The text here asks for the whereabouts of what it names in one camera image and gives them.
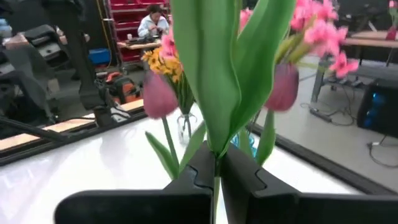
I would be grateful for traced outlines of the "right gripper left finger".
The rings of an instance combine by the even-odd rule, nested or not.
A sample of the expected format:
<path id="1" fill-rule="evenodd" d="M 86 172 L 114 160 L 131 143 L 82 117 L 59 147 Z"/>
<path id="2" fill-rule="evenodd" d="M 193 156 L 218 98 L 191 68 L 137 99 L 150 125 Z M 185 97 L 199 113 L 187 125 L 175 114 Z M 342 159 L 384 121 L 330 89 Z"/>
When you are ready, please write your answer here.
<path id="1" fill-rule="evenodd" d="M 215 155 L 203 142 L 164 189 L 85 190 L 64 198 L 55 224 L 214 224 Z"/>

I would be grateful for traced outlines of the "distant tulips in vase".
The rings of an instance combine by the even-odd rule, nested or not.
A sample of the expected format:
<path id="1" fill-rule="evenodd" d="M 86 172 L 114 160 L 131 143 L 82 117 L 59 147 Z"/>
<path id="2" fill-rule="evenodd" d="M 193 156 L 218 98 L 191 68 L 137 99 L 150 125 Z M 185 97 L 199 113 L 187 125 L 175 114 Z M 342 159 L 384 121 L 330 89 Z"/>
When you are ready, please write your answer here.
<path id="1" fill-rule="evenodd" d="M 389 1 L 389 15 L 392 19 L 392 26 L 387 31 L 386 40 L 395 40 L 398 31 L 398 0 Z"/>

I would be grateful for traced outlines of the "clear glass vase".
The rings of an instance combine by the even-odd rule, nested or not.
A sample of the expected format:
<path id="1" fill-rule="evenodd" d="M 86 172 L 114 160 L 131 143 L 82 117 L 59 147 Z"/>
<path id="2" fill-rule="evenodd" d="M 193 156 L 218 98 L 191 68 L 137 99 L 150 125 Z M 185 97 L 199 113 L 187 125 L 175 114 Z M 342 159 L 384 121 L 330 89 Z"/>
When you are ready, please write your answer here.
<path id="1" fill-rule="evenodd" d="M 197 117 L 191 113 L 181 114 L 177 118 L 178 140 L 181 145 L 186 146 L 197 128 Z"/>

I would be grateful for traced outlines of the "wooden work desk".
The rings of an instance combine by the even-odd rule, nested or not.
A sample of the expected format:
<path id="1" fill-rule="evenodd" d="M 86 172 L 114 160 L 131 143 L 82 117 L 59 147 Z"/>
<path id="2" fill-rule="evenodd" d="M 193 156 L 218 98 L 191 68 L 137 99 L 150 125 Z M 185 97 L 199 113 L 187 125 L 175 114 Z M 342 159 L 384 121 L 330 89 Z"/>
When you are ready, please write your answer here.
<path id="1" fill-rule="evenodd" d="M 120 49 L 129 49 L 129 50 L 148 49 L 148 48 L 160 47 L 161 41 L 156 40 L 155 42 L 146 43 L 146 44 L 128 44 L 127 42 L 117 42 L 117 46 Z"/>

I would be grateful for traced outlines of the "black computer case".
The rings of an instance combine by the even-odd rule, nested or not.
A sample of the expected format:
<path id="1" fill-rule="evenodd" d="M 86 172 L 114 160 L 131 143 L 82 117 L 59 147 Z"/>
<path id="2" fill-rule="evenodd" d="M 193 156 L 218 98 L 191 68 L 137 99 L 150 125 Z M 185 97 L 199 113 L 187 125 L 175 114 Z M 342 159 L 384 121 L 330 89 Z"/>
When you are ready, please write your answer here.
<path id="1" fill-rule="evenodd" d="M 398 81 L 374 80 L 368 84 L 356 123 L 359 128 L 398 139 Z"/>

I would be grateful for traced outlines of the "black table frame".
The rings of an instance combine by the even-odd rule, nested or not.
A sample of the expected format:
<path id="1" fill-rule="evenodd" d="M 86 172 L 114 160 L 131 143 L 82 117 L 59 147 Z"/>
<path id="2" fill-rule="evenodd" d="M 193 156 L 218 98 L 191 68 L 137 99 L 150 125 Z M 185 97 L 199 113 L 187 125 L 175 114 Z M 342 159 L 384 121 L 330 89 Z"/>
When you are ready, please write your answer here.
<path id="1" fill-rule="evenodd" d="M 169 181 L 144 133 L 165 141 L 162 124 L 139 120 L 66 146 L 56 144 L 0 159 L 0 200 L 53 197 L 88 189 L 158 189 Z M 303 192 L 395 195 L 396 191 L 349 170 L 282 136 L 266 170 Z"/>

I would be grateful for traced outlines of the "blue plastic bin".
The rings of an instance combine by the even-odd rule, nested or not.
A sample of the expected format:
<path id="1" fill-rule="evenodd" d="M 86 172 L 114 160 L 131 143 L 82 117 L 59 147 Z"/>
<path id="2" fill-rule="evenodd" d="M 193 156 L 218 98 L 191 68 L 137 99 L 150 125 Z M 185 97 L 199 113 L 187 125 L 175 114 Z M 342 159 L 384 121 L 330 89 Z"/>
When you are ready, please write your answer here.
<path id="1" fill-rule="evenodd" d="M 95 65 L 108 64 L 111 61 L 111 53 L 109 49 L 91 49 L 89 50 L 88 56 Z"/>

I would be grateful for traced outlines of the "blue glass vase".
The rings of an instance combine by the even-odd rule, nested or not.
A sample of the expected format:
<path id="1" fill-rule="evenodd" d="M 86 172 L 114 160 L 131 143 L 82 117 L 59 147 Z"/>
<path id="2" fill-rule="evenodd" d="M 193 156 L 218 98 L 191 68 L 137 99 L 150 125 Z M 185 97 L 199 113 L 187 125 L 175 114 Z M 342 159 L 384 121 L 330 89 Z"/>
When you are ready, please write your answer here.
<path id="1" fill-rule="evenodd" d="M 250 149 L 253 157 L 255 157 L 257 153 L 257 148 L 254 143 L 255 139 L 247 134 L 236 134 L 231 140 L 231 144 L 244 152 L 248 152 L 248 149 Z"/>

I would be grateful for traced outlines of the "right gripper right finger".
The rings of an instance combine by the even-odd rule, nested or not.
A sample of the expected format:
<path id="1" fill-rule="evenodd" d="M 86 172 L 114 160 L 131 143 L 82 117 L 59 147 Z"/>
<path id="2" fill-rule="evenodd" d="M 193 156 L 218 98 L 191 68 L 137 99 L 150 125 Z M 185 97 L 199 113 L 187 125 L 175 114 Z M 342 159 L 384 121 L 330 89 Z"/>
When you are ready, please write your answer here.
<path id="1" fill-rule="evenodd" d="M 233 144 L 221 182 L 229 224 L 398 224 L 398 197 L 301 193 Z"/>

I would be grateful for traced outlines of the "orange black vacuum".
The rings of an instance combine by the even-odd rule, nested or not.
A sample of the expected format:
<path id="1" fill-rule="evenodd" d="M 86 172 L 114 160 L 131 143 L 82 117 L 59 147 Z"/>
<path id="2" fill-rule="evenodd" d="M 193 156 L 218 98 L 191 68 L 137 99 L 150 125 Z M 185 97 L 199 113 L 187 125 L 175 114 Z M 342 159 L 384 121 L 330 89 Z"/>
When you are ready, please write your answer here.
<path id="1" fill-rule="evenodd" d="M 141 99 L 141 92 L 134 82 L 119 72 L 107 74 L 105 78 L 106 87 L 114 101 L 123 105 Z"/>

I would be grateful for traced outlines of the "person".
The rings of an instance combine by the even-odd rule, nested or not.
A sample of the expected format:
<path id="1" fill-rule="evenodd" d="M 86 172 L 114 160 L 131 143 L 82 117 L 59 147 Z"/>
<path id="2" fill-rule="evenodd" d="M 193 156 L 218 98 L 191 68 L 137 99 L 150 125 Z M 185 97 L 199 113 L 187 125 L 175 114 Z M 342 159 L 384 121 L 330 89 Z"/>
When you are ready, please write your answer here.
<path id="1" fill-rule="evenodd" d="M 163 14 L 159 5 L 151 4 L 148 8 L 148 15 L 144 17 L 137 30 L 138 37 L 161 36 L 169 33 L 169 22 Z"/>
<path id="2" fill-rule="evenodd" d="M 0 63 L 0 81 L 10 80 L 28 97 L 45 117 L 55 121 L 52 113 L 52 93 L 59 91 L 55 71 L 69 62 L 58 29 L 41 25 L 21 32 L 3 43 L 2 53 L 8 62 Z"/>

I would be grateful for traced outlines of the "wooden top grey table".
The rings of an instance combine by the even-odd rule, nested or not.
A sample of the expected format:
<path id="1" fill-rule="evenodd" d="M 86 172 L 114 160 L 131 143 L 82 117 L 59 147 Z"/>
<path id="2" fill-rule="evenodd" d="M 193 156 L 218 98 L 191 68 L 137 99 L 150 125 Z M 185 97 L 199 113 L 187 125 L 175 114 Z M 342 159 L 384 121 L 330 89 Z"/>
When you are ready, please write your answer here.
<path id="1" fill-rule="evenodd" d="M 362 31 L 352 34 L 345 40 L 345 45 L 352 45 L 357 48 L 357 56 L 360 56 L 363 47 L 384 47 L 395 50 L 398 53 L 398 39 L 386 40 L 386 31 Z M 322 66 L 330 64 L 329 56 L 320 59 L 315 73 L 315 83 L 312 90 L 311 102 L 316 103 L 322 86 L 326 83 L 325 72 L 321 70 Z M 398 82 L 398 68 L 372 67 L 370 65 L 360 65 L 358 70 L 353 73 L 357 77 L 366 77 L 373 79 L 392 80 Z"/>

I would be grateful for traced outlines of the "yellow flower bunch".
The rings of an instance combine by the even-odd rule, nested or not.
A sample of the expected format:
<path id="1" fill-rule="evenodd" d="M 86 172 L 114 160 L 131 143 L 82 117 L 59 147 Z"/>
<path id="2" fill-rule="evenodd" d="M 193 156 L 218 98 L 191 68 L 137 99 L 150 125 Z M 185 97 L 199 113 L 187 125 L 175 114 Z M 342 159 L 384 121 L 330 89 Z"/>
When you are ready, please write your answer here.
<path id="1" fill-rule="evenodd" d="M 189 114 L 195 98 L 187 81 L 178 53 L 165 52 L 163 47 L 147 50 L 141 58 L 158 75 L 163 75 L 178 99 L 182 114 Z"/>

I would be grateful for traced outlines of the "black power strip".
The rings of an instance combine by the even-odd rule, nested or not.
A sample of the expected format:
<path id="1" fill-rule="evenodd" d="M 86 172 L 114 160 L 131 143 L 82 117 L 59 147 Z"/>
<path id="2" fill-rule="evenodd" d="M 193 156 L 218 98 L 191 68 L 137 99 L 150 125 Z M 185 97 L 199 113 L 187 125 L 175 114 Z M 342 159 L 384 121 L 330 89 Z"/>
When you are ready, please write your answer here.
<path id="1" fill-rule="evenodd" d="M 325 114 L 319 112 L 319 111 L 318 111 L 317 109 L 315 109 L 315 108 L 310 108 L 310 109 L 309 109 L 309 112 L 310 112 L 310 114 L 316 116 L 317 118 L 320 118 L 321 120 L 323 120 L 323 121 L 326 122 L 326 123 L 331 123 L 331 122 L 332 122 L 332 119 L 331 119 L 329 116 L 327 116 L 327 115 L 325 115 Z"/>

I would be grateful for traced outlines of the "light wooden side board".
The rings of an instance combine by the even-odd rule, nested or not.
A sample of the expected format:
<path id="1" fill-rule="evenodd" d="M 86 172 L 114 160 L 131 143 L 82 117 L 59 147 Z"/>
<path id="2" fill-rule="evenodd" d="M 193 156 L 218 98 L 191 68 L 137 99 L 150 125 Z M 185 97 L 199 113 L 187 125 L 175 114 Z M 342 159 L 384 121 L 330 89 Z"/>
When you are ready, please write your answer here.
<path id="1" fill-rule="evenodd" d="M 144 105 L 143 99 L 138 99 L 136 101 L 126 103 L 121 105 L 121 107 L 126 111 L 132 111 L 134 109 L 142 108 Z M 86 124 L 94 123 L 94 114 L 88 114 L 82 117 L 77 117 L 70 119 L 68 121 L 64 121 L 61 123 L 57 123 L 51 126 L 44 127 L 43 130 L 51 130 L 57 133 L 65 132 L 72 130 L 73 128 L 79 128 Z M 40 137 L 33 136 L 30 134 L 19 134 L 16 136 L 12 136 L 3 140 L 0 140 L 0 152 L 5 152 L 12 147 L 21 146 L 23 144 L 27 144 L 29 142 L 40 139 Z"/>

